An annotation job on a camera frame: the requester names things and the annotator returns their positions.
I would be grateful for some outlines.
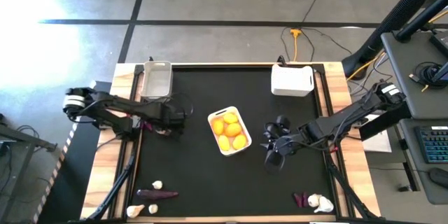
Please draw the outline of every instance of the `garlic clove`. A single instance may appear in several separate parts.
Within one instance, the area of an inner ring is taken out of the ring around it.
[[[156,190],[162,189],[162,186],[163,186],[163,183],[161,181],[154,181],[154,183],[153,183],[153,187]]]
[[[310,207],[318,207],[319,206],[319,198],[322,197],[322,195],[313,194],[308,197],[308,205]]]
[[[129,218],[135,218],[140,214],[140,211],[145,208],[145,205],[128,206],[126,208],[126,214]]]
[[[159,210],[159,207],[156,204],[151,204],[148,206],[148,210],[150,214],[155,214]]]
[[[319,198],[319,207],[314,210],[314,213],[317,213],[320,211],[329,213],[329,212],[333,211],[334,208],[335,207],[333,206],[333,203],[326,197],[322,196]]]

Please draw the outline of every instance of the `yellow lemon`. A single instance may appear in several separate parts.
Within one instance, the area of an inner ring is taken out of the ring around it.
[[[223,151],[230,150],[229,139],[226,136],[219,136],[218,145],[219,145],[219,148]]]
[[[224,122],[222,120],[215,120],[212,128],[215,134],[220,135],[224,132]]]
[[[235,114],[233,114],[233,113],[226,113],[223,116],[223,119],[224,119],[224,122],[228,123],[228,124],[238,123],[238,117]]]
[[[226,128],[225,128],[225,135],[228,137],[235,137],[237,136],[239,133],[241,133],[241,125],[239,123],[232,123],[229,124]]]
[[[239,150],[240,148],[243,148],[246,146],[247,138],[243,134],[238,135],[233,140],[232,146],[235,150]]]

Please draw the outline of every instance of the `wooden table frame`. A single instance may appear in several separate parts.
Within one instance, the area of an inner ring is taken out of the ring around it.
[[[272,65],[272,62],[266,63],[192,63],[192,64],[173,64],[182,66],[204,66],[204,65]],[[292,64],[309,64],[309,63],[292,63]],[[325,68],[326,83],[328,85],[332,109],[336,112],[351,104],[351,98],[348,92],[347,82],[344,77],[342,64],[340,62],[313,62],[313,64],[323,64]],[[136,64],[117,64],[115,68],[114,78],[110,93],[118,95],[123,98],[130,98],[132,88],[132,81],[134,79],[134,69]],[[137,83],[136,100],[140,100],[140,89],[142,75],[139,77]],[[326,107],[326,99],[323,92],[322,80],[320,75],[316,75],[316,87],[318,89],[318,96],[320,99],[321,110],[324,116],[327,116],[329,110]],[[359,136],[358,130],[350,131],[351,136]],[[111,130],[101,132],[99,136],[99,143],[113,138],[115,134]],[[125,163],[129,159],[132,142],[127,143],[125,151]],[[115,173],[117,169],[117,160],[120,150],[120,141],[113,141],[108,145],[101,147],[95,155],[93,167],[90,175],[89,185],[84,200],[81,218],[88,217],[101,204],[109,190],[112,188]],[[341,149],[344,156],[344,164],[346,167],[346,175],[350,186],[359,196],[361,201],[369,208],[369,210],[380,215],[375,190],[373,188],[372,179],[368,169],[367,160],[363,149],[362,142],[356,139],[345,138],[341,142]],[[117,195],[117,204],[115,206],[115,213],[112,216],[119,218],[121,216],[123,205],[125,201],[125,188],[127,181],[120,189]],[[339,205],[341,208],[341,215],[348,216],[347,202],[344,191],[336,182],[337,195]],[[300,222],[300,221],[334,221],[334,215],[300,215],[300,216],[222,216],[222,217],[137,217],[134,219],[128,218],[128,222],[139,223],[153,223],[153,222]]]

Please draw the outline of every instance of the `keyboard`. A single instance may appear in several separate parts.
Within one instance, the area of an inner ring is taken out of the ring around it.
[[[420,149],[428,164],[448,164],[448,126],[415,127]]]

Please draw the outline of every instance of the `concrete floor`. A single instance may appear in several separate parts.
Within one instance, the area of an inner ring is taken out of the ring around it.
[[[135,0],[6,0],[0,14],[7,34],[0,65],[0,111],[11,126],[29,124],[41,138],[63,145],[71,122],[62,113],[64,91],[93,80],[111,81],[123,44],[125,25],[36,24],[41,19],[129,19]],[[271,20],[301,21],[312,0],[143,0],[140,20]],[[317,0],[309,22],[381,22],[398,0]],[[126,62],[149,56],[172,62],[266,62],[285,55],[283,27],[161,27],[135,28]],[[318,28],[356,51],[372,29]],[[315,47],[314,61],[340,61],[348,52],[328,37],[305,33]],[[289,55],[293,40],[284,34]],[[298,39],[298,60],[309,61],[311,46]],[[381,71],[392,74],[387,62]],[[379,80],[373,74],[367,87]],[[38,152],[27,178],[49,178],[59,153]],[[433,206],[423,192],[396,192],[404,172],[372,171],[382,215],[392,220],[446,223],[447,206]],[[20,196],[43,193],[45,184],[24,185]],[[15,221],[32,217],[39,201],[23,204]]]

